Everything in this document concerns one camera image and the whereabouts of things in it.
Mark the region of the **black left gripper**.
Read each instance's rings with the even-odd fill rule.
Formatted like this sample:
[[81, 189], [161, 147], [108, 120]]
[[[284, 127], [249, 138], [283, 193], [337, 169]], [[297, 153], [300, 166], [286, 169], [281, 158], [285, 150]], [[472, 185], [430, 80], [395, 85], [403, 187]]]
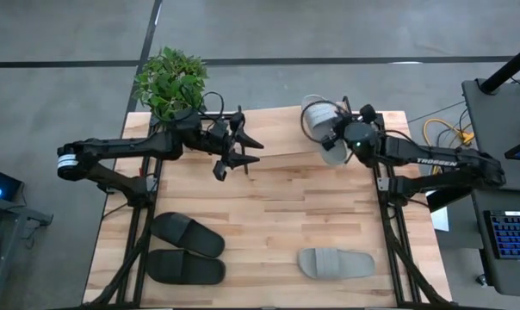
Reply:
[[238, 142], [243, 147], [263, 149], [263, 144], [250, 137], [242, 128], [245, 124], [245, 115], [235, 112], [231, 115], [222, 113], [214, 118], [205, 112], [200, 112], [202, 121], [210, 120], [211, 127], [202, 129], [199, 138], [199, 149], [210, 154], [220, 155], [215, 163], [213, 174], [218, 181], [226, 179], [226, 168], [237, 168], [239, 166], [253, 164], [260, 158], [233, 153], [233, 147]]

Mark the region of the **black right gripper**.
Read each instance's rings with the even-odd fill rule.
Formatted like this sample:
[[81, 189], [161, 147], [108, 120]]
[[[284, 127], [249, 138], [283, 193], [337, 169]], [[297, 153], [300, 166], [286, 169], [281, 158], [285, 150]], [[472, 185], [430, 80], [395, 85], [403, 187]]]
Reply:
[[375, 138], [372, 123], [375, 119], [375, 109], [369, 104], [360, 109], [358, 116], [354, 116], [346, 110], [340, 110], [337, 112], [337, 116], [331, 119], [332, 128], [322, 138], [322, 147], [326, 151], [330, 151], [339, 140], [342, 140], [353, 151], [365, 145], [372, 145]]

